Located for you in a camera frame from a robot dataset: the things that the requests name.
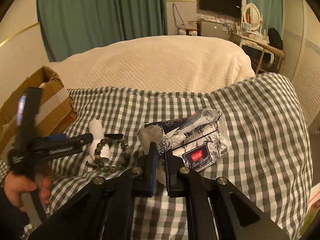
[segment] cardboard box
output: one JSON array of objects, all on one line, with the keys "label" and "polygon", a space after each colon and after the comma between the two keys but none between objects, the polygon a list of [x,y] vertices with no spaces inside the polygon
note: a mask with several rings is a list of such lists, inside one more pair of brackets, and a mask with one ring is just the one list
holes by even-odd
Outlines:
[{"label": "cardboard box", "polygon": [[43,89],[39,113],[36,116],[39,136],[62,133],[77,118],[72,98],[58,74],[49,67],[43,66],[10,95],[0,110],[0,154],[5,162],[7,152],[15,141],[18,101],[27,87]]}]

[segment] sleeve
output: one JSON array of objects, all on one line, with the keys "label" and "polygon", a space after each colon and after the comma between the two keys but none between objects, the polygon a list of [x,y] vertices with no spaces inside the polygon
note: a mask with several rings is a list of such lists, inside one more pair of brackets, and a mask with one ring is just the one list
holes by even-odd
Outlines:
[{"label": "sleeve", "polygon": [[28,216],[13,206],[7,199],[3,181],[9,172],[9,167],[0,160],[0,234],[5,233],[8,239],[19,239],[24,233],[24,225],[29,223]]}]

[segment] curtain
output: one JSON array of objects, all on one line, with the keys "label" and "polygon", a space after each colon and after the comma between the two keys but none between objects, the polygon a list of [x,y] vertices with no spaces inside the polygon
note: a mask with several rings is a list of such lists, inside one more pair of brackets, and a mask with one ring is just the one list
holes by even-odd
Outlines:
[{"label": "curtain", "polygon": [[37,0],[49,60],[96,47],[167,35],[166,0]]},{"label": "curtain", "polygon": [[282,0],[247,0],[254,3],[263,16],[262,31],[275,28],[279,33],[282,29]]}]

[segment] gray handle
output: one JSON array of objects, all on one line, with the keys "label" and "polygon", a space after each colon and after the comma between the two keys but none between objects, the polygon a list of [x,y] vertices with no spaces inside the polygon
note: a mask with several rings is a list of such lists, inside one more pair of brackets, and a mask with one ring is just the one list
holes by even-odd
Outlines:
[{"label": "gray handle", "polygon": [[45,204],[41,203],[39,197],[43,177],[44,176],[42,174],[36,174],[35,182],[37,184],[37,189],[32,192],[21,194],[22,205],[29,217],[31,225],[34,228],[37,228],[47,219],[47,215],[45,214],[47,208]]}]

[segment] red logo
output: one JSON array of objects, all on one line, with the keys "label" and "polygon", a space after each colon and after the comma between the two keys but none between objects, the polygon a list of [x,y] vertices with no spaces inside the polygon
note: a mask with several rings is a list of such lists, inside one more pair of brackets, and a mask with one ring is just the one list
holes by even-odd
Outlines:
[{"label": "red logo", "polygon": [[195,162],[197,160],[199,160],[200,158],[202,158],[203,154],[202,154],[202,150],[195,152],[194,154],[191,155],[191,159]]}]

